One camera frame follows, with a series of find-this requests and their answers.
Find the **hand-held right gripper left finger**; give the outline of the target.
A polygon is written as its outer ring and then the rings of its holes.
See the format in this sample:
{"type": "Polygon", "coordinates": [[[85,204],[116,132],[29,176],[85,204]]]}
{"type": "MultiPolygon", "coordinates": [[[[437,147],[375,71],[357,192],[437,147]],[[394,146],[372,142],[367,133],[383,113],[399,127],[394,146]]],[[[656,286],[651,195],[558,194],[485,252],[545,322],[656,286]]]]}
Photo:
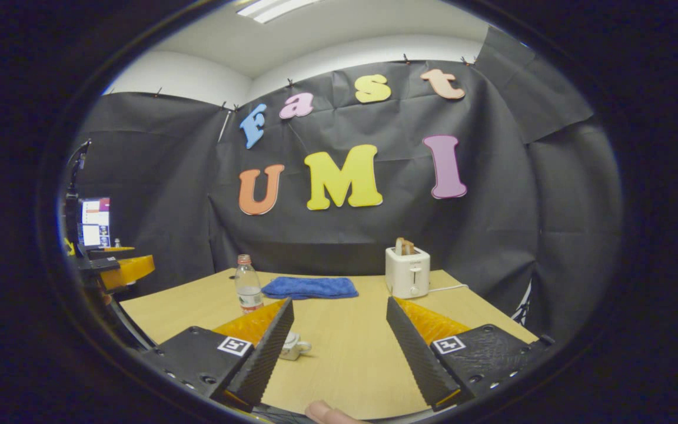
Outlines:
{"type": "Polygon", "coordinates": [[[142,358],[199,397],[251,412],[261,402],[293,322],[288,297],[214,330],[191,326],[142,358]]]}

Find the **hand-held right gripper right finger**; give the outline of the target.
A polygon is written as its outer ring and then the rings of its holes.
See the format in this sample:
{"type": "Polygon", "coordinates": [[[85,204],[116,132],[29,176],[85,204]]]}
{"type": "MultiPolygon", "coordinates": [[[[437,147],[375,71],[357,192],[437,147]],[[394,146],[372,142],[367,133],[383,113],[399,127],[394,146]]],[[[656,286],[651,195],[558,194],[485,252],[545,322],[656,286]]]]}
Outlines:
{"type": "Polygon", "coordinates": [[[466,327],[409,300],[390,296],[385,319],[426,405],[439,411],[510,385],[554,345],[525,343],[495,324],[466,327]]]}

